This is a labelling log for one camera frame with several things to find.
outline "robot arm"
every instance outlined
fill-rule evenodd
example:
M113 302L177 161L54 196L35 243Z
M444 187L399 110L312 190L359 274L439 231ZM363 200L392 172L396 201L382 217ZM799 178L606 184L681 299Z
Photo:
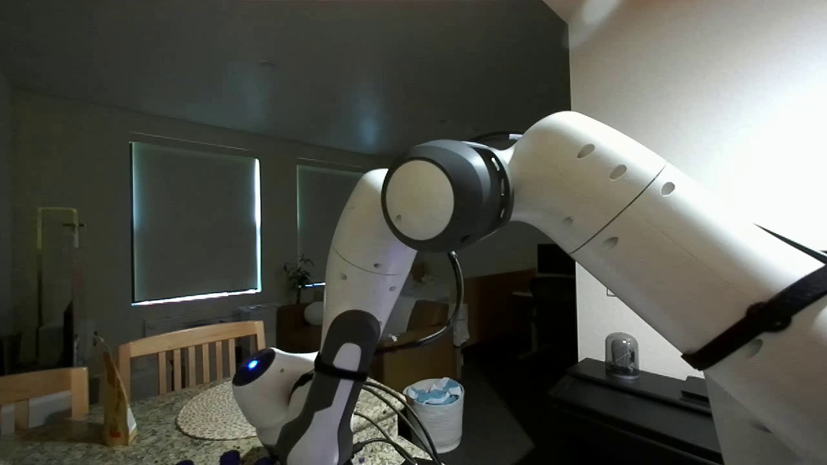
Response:
M827 347L824 267L709 200L652 150L572 112L537 121L513 150L427 143L359 182L334 237L315 374L272 447L277 457L347 460L347 422L413 253L454 250L507 223L546 234L668 342L703 359L709 379L763 431L827 462L827 378L815 356ZM815 292L792 299L788 325L721 345L747 307L801 281Z

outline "window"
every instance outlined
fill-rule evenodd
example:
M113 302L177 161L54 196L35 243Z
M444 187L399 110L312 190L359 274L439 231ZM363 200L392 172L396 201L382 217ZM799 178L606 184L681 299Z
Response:
M258 159L133 143L133 302L262 292Z

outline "ceiling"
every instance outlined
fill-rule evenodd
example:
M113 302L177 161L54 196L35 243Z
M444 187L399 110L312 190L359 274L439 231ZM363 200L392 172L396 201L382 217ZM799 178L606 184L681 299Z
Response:
M567 110L564 38L542 0L0 2L14 88L368 156Z

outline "dining table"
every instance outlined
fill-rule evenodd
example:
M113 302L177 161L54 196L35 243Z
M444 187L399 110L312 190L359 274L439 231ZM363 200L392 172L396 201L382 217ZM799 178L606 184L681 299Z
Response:
M267 449L257 435L208 440L181 429L178 413L212 389L188 389L133 401L138 431L135 443L128 447L103 444L102 407L91 407L86 418L46 418L35 429L0 436L0 465L221 465L222 460L227 462L227 457L240 457L236 462L244 465L267 462ZM359 456L355 456L351 462L399 465L405 462L405 456L427 457L422 447L399 436L396 426L401 407L401 399L389 403L389 399L377 399L374 391L359 392L351 431L355 444L364 443L364 447L359 447Z

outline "patterned tablecloth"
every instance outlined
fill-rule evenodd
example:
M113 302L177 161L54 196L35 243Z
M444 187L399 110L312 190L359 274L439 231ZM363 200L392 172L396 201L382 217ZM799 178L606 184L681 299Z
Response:
M196 465L218 465L221 457L230 449L239 449L245 457L245 462L257 462L257 457L263 456L262 443L257 436L200 440L181 431L178 410L200 392L204 392L204 389L133 403L138 422L138 443L133 447L107 447L102 443L102 413L94 409L94 413L86 422L51 418L49 425L37 426L27 435L0 436L0 465L177 465L181 460L191 460ZM396 413L373 392L363 391L358 413L377 422L405 453L425 457L420 447L396 436ZM363 416L351 418L355 443L380 436L380 431ZM404 462L404 457L382 443L364 447L363 457L364 462L377 465Z

